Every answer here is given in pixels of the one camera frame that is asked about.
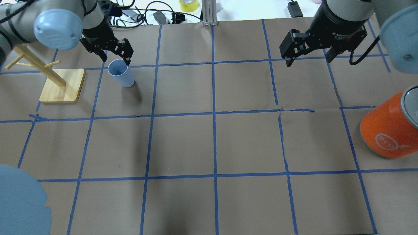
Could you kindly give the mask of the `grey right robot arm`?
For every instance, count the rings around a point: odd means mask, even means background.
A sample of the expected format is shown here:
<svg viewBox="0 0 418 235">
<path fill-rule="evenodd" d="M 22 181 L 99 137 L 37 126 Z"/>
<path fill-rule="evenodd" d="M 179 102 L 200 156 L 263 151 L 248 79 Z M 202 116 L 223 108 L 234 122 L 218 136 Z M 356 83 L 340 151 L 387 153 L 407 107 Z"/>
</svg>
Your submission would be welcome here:
<svg viewBox="0 0 418 235">
<path fill-rule="evenodd" d="M 375 15 L 379 36 L 356 61 L 354 51 L 367 36 L 366 22 Z M 310 27 L 304 32 L 291 29 L 279 46 L 281 57 L 290 67 L 301 55 L 328 49 L 327 62 L 343 52 L 350 52 L 349 63 L 357 65 L 381 42 L 394 68 L 417 74 L 416 0 L 323 0 Z"/>
</svg>

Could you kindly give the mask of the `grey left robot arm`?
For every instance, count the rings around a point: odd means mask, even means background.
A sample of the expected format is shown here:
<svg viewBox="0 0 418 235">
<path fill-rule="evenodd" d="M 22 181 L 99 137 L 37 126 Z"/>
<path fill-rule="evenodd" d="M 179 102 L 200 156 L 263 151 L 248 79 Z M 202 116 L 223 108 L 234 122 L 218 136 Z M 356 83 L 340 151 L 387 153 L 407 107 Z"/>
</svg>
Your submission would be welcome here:
<svg viewBox="0 0 418 235">
<path fill-rule="evenodd" d="M 70 50 L 78 43 L 107 60 L 106 51 L 130 65 L 133 48 L 117 39 L 109 22 L 123 6 L 110 0 L 25 0 L 0 7 L 1 66 L 17 45 L 40 42 L 51 49 Z"/>
</svg>

